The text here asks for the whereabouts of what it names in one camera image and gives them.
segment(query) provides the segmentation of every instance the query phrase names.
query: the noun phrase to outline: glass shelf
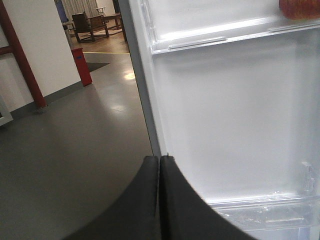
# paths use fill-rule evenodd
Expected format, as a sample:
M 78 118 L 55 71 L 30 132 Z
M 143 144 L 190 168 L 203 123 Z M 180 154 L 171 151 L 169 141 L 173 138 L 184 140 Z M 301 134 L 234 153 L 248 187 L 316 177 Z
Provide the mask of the glass shelf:
M 141 4 L 153 55 L 320 28 L 320 19 L 285 18 L 278 0 L 164 1 Z

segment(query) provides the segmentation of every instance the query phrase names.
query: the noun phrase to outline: white plastic wall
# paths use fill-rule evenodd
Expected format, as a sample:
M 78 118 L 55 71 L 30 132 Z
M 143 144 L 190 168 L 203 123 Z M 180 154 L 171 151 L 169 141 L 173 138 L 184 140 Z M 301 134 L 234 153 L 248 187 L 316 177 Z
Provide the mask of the white plastic wall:
M 44 96 L 80 81 L 53 0 L 4 0 Z M 0 31 L 0 47 L 7 41 Z M 9 111 L 33 101 L 12 54 L 0 57 L 0 95 Z
M 208 203 L 298 196 L 320 167 L 319 31 L 151 55 L 130 6 L 161 153 Z

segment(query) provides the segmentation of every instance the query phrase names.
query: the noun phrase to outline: wooden chair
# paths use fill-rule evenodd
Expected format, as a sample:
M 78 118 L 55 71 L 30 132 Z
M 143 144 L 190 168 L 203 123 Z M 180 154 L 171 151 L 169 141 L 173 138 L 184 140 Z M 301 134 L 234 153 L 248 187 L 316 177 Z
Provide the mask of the wooden chair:
M 83 40 L 91 38 L 94 42 L 96 39 L 95 37 L 109 37 L 109 32 L 107 29 L 107 25 L 105 24 L 104 17 L 103 16 L 94 16 L 86 18 L 86 15 L 84 13 L 72 15 L 72 19 L 74 22 L 74 34 L 76 37 L 76 40 L 78 43 L 83 42 Z M 105 30 L 105 35 L 94 35 L 94 31 L 98 30 Z M 80 33 L 90 33 L 89 37 L 85 37 L 80 39 L 79 34 Z

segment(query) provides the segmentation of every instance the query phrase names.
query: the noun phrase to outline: refrigerator door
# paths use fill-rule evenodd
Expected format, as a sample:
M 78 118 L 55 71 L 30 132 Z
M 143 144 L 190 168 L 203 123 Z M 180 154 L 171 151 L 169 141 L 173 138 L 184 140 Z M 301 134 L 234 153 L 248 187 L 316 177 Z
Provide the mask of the refrigerator door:
M 277 0 L 130 1 L 161 153 L 262 240 L 319 240 L 320 31 Z

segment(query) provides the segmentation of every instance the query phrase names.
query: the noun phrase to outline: white wall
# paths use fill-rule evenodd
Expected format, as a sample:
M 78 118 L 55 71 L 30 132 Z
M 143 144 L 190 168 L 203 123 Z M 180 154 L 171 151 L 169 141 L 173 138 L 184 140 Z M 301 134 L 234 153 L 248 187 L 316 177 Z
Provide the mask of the white wall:
M 114 4 L 112 0 L 96 0 L 98 8 L 105 7 L 104 14 L 111 15 L 115 13 Z
M 3 2 L 42 94 L 47 96 L 79 82 L 81 79 L 54 1 Z M 1 30 L 0 47 L 6 45 Z M 33 101 L 12 54 L 0 57 L 0 95 L 9 111 Z

